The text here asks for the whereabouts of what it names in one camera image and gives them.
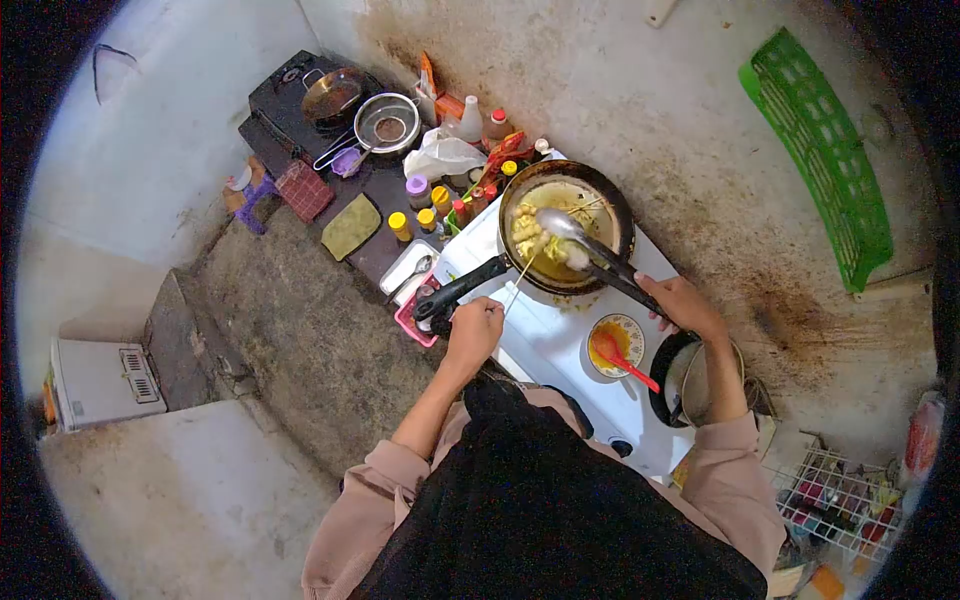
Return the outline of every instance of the white stove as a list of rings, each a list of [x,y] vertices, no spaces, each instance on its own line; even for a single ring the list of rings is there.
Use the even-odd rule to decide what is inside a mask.
[[[469,273],[499,253],[499,207],[497,199],[446,245],[434,270],[440,283]],[[635,230],[631,264],[654,279],[675,276],[677,271],[653,242],[636,226]],[[476,288],[460,303],[489,296],[508,304],[518,276],[512,269]],[[594,324],[606,315],[624,314],[640,324],[645,350],[639,368],[649,372],[666,337],[657,330],[658,322],[648,319],[650,311],[610,287],[567,298],[546,294],[526,281],[518,287],[493,358],[518,380],[552,385],[574,397],[593,424],[594,439],[604,444],[623,440],[633,447],[624,459],[630,467],[650,477],[673,470],[693,445],[693,429],[664,425],[650,407],[646,386],[633,377],[601,375],[587,356],[587,336]]]

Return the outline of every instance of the black stove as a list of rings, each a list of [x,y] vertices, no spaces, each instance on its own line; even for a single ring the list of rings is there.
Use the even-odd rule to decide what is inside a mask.
[[[275,178],[297,157],[312,164],[341,134],[353,129],[353,115],[366,98],[355,103],[353,111],[322,123],[308,122],[300,111],[306,93],[303,77],[320,69],[307,78],[307,84],[312,84],[322,73],[345,66],[355,65],[300,50],[251,92],[251,116],[240,126],[240,134]],[[384,91],[371,75],[367,75],[364,88],[366,96]]]

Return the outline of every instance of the white plastic bottle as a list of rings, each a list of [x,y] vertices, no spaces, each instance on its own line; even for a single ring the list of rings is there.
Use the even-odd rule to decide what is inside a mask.
[[[477,147],[483,144],[483,115],[477,106],[476,96],[467,96],[464,101],[464,116],[460,119],[457,137]]]

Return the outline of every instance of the yellow cap bottle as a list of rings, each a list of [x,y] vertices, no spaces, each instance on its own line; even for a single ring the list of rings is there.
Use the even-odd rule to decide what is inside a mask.
[[[446,213],[450,212],[450,208],[453,207],[453,203],[450,201],[450,190],[442,185],[433,188],[433,191],[430,192],[430,200],[437,208],[437,215],[441,217],[445,217]]]
[[[431,232],[437,228],[437,216],[433,214],[433,211],[429,208],[425,208],[417,213],[417,223],[423,228],[426,232]]]
[[[410,232],[410,222],[407,221],[407,216],[402,212],[395,212],[390,215],[390,218],[387,219],[387,225],[394,231],[396,239],[401,242],[409,242],[413,239],[413,233]]]

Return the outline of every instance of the white wire shelf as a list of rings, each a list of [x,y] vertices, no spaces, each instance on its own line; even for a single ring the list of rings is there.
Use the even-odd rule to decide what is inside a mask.
[[[768,470],[792,536],[812,536],[875,563],[893,549],[903,514],[885,468],[810,447],[802,464]]]

